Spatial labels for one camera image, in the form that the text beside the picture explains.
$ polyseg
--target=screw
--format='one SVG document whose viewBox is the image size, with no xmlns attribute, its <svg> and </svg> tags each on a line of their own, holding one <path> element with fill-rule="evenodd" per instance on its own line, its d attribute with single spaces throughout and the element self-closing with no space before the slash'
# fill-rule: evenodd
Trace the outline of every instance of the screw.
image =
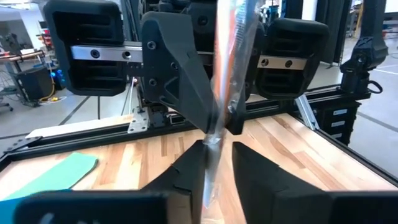
<svg viewBox="0 0 398 224">
<path fill-rule="evenodd" d="M 147 47 L 149 50 L 155 50 L 156 49 L 156 43 L 153 41 L 149 41 L 147 44 Z"/>
<path fill-rule="evenodd" d="M 99 58 L 100 57 L 100 52 L 97 51 L 97 50 L 91 50 L 90 54 L 91 54 L 91 56 L 93 58 Z"/>
<path fill-rule="evenodd" d="M 151 78 L 151 79 L 149 80 L 149 84 L 150 84 L 151 86 L 156 86 L 157 82 L 156 82 L 156 80 L 155 80 L 154 78 Z"/>
<path fill-rule="evenodd" d="M 198 18 L 198 25 L 199 26 L 205 26 L 208 23 L 208 19 L 206 16 L 199 16 Z"/>
<path fill-rule="evenodd" d="M 291 60 L 288 60 L 286 63 L 285 63 L 285 67 L 286 68 L 290 68 L 290 66 L 292 66 L 293 65 L 293 62 L 291 61 Z"/>
<path fill-rule="evenodd" d="M 178 67 L 177 67 L 177 65 L 176 65 L 174 62 L 172 62 L 172 63 L 170 64 L 170 66 L 172 67 L 172 69 L 178 70 Z"/>
<path fill-rule="evenodd" d="M 268 63 L 269 63 L 268 59 L 262 59 L 261 66 L 265 67 L 268 65 Z"/>
</svg>

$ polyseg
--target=butcher block tabletop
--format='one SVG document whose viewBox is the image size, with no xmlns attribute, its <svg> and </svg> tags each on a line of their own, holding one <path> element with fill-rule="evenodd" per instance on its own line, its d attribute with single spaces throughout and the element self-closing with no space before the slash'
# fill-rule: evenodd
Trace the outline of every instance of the butcher block tabletop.
<svg viewBox="0 0 398 224">
<path fill-rule="evenodd" d="M 38 129 L 32 136 L 49 136 L 113 124 L 131 116 L 106 118 Z M 73 190 L 140 189 L 161 174 L 196 140 L 199 130 L 168 134 L 78 150 L 98 158 L 98 164 Z M 204 213 L 204 223 L 245 223 L 232 171 L 231 145 L 241 141 L 281 168 L 323 190 L 397 190 L 382 177 L 345 154 L 288 114 L 245 122 L 243 134 L 227 134 L 218 176 L 218 197 Z M 26 159 L 0 173 L 0 199 L 28 184 L 72 152 Z"/>
</svg>

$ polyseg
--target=clear plastic tube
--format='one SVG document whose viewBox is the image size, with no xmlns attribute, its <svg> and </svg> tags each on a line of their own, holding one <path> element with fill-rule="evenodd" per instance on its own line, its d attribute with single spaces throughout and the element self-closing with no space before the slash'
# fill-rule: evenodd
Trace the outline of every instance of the clear plastic tube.
<svg viewBox="0 0 398 224">
<path fill-rule="evenodd" d="M 205 173 L 203 205 L 208 208 L 217 195 L 215 177 L 223 148 L 228 111 L 235 108 L 252 52 L 259 22 L 258 0 L 218 0 L 216 18 L 213 93 L 216 99 L 213 127 L 206 135 L 208 162 Z"/>
</svg>

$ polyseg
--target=green cloth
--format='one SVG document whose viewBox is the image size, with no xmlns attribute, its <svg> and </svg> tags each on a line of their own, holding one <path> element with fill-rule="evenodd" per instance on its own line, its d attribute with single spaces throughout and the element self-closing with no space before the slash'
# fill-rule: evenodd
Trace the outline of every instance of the green cloth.
<svg viewBox="0 0 398 224">
<path fill-rule="evenodd" d="M 25 197 L 46 190 L 69 189 L 92 171 L 97 161 L 95 156 L 74 152 L 40 177 L 12 193 L 5 200 Z"/>
</svg>

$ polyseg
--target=gray concrete floor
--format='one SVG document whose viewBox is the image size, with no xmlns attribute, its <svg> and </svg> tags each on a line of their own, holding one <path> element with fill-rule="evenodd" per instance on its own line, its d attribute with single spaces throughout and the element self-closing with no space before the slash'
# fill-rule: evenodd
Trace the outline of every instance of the gray concrete floor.
<svg viewBox="0 0 398 224">
<path fill-rule="evenodd" d="M 343 61 L 349 59 L 355 39 L 347 39 Z M 389 52 L 396 53 L 397 42 L 388 40 Z M 321 64 L 310 88 L 339 83 L 341 73 L 338 67 L 327 69 Z M 363 100 L 354 124 L 349 147 L 398 176 L 398 59 L 388 56 L 377 70 L 371 72 L 371 79 L 379 82 L 384 92 L 372 95 L 371 99 Z M 101 98 L 101 117 L 119 116 L 128 113 L 128 103 L 124 111 L 123 104 L 127 91 L 114 97 Z M 67 98 L 58 103 L 29 108 L 8 98 L 14 111 L 0 108 L 0 149 L 10 146 L 23 136 L 6 138 L 25 134 L 37 128 L 57 126 L 59 124 L 76 123 L 97 118 L 97 98 L 76 96 L 67 90 L 57 93 L 57 96 Z"/>
</svg>

